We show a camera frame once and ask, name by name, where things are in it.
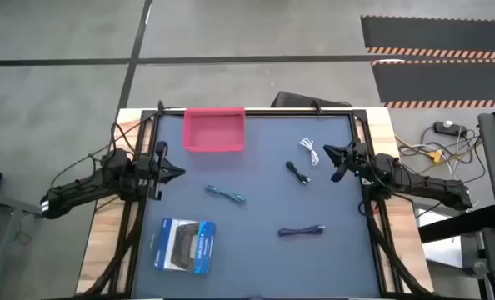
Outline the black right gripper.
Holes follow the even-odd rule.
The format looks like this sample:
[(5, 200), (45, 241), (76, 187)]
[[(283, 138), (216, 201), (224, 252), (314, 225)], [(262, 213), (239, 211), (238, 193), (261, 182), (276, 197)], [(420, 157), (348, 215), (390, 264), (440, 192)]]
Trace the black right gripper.
[(372, 171), (373, 163), (365, 143), (352, 141), (346, 147), (325, 144), (323, 150), (336, 168), (336, 172), (331, 176), (333, 182), (340, 182), (347, 171), (369, 182), (375, 180)]

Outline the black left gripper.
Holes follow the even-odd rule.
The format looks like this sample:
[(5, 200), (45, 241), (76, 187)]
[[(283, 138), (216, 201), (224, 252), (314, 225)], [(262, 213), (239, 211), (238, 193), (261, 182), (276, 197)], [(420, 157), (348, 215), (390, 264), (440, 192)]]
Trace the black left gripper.
[[(138, 192), (142, 197), (159, 200), (162, 192), (159, 189), (161, 178), (161, 163), (168, 154), (168, 144), (158, 141), (148, 152), (141, 152), (137, 162)], [(170, 182), (186, 173), (181, 167), (168, 165), (164, 168), (164, 181)]]

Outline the red plastic bin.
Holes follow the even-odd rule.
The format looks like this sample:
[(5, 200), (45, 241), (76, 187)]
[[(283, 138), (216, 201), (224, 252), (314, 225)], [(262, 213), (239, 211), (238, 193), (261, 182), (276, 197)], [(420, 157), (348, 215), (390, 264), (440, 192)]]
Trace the red plastic bin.
[(244, 107), (190, 107), (186, 109), (183, 146), (189, 152), (240, 152), (245, 144)]

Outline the blue game controller box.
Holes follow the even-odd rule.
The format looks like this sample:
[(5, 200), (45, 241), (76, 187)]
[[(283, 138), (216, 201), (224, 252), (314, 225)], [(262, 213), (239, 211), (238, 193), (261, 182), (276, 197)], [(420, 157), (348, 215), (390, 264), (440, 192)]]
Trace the blue game controller box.
[(214, 222), (163, 218), (153, 266), (158, 270), (209, 273), (215, 233)]

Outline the black power strip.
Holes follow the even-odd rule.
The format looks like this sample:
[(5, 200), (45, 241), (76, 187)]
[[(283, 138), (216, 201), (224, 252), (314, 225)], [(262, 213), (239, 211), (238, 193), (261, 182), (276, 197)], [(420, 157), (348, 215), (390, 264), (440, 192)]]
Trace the black power strip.
[(455, 124), (449, 120), (446, 122), (435, 122), (432, 125), (432, 128), (435, 133), (456, 137), (464, 137), (467, 132), (467, 128), (465, 126)]

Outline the black mat orange striped edge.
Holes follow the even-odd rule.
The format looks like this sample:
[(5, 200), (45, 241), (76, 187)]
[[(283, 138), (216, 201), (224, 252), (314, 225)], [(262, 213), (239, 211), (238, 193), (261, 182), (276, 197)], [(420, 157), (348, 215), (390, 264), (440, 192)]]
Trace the black mat orange striped edge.
[(387, 108), (495, 108), (495, 59), (373, 62)]
[(362, 16), (369, 53), (495, 59), (495, 20)]

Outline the black floor beam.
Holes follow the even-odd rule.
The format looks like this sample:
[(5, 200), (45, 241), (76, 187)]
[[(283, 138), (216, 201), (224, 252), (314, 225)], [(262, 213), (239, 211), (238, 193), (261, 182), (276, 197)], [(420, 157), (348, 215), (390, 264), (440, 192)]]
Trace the black floor beam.
[(495, 205), (421, 226), (418, 231), (422, 243), (430, 243), (484, 228), (495, 229)]

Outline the light grey desk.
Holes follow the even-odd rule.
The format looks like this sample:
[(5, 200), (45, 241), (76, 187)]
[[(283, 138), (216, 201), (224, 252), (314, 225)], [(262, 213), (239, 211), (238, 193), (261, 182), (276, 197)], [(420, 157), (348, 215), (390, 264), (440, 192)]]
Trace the light grey desk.
[(16, 200), (0, 193), (0, 207), (12, 208), (32, 214), (35, 218), (41, 217), (41, 208), (38, 205), (33, 205), (28, 202)]

